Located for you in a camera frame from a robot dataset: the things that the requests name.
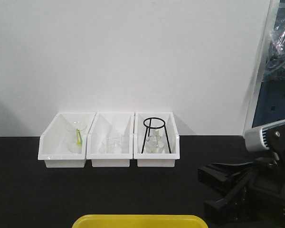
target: blue pegboard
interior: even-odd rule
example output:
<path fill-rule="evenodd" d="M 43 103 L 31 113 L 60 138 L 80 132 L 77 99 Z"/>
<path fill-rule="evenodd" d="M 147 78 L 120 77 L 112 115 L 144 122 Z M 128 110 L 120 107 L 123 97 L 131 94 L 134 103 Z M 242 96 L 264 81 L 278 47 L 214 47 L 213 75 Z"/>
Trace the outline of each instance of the blue pegboard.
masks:
<path fill-rule="evenodd" d="M 285 81 L 262 82 L 252 127 L 285 119 Z"/>

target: plastic bag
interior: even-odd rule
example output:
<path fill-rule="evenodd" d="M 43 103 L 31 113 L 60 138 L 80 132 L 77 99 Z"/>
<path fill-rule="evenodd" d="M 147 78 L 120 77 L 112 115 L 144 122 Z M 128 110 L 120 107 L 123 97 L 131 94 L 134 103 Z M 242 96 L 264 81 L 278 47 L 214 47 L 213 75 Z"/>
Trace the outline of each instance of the plastic bag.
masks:
<path fill-rule="evenodd" d="M 285 80 L 285 3 L 280 3 L 275 22 L 263 81 Z"/>

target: white wall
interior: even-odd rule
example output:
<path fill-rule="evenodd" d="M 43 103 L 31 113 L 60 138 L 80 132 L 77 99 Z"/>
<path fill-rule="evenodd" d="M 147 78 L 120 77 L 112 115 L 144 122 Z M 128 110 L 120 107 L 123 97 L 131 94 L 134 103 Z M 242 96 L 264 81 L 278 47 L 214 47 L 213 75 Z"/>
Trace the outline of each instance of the white wall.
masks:
<path fill-rule="evenodd" d="M 173 111 L 242 134 L 270 0 L 0 0 L 0 136 L 58 111 Z"/>

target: black countertop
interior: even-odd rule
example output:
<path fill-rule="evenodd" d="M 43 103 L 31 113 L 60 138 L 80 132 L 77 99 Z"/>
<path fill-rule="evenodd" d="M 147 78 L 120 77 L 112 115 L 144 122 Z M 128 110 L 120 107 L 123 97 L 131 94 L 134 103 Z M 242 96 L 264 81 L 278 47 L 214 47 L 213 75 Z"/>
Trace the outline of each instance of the black countertop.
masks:
<path fill-rule="evenodd" d="M 203 202 L 221 196 L 198 182 L 197 168 L 241 163 L 240 136 L 181 136 L 174 168 L 47 169 L 38 161 L 38 137 L 0 137 L 0 228 L 71 228 L 86 214 L 183 214 L 204 217 Z M 265 221 L 221 227 L 276 227 Z"/>

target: metal ring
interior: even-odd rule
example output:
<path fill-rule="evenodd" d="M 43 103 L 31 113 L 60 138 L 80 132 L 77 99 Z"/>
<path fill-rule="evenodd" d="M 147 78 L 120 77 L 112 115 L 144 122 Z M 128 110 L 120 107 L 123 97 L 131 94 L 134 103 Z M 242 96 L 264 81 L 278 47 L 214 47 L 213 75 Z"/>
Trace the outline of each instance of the metal ring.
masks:
<path fill-rule="evenodd" d="M 160 126 L 160 127 L 151 127 L 151 126 L 146 125 L 145 122 L 146 122 L 147 120 L 153 120 L 153 119 L 162 121 L 162 122 L 163 122 L 163 125 Z M 164 126 L 166 126 L 166 122 L 165 122 L 163 119 L 158 118 L 158 117 L 150 117 L 150 118 L 147 118 L 147 119 L 145 119 L 145 120 L 143 121 L 143 125 L 144 125 L 146 128 L 150 128 L 150 129 L 160 129 L 160 128 L 163 128 Z"/>

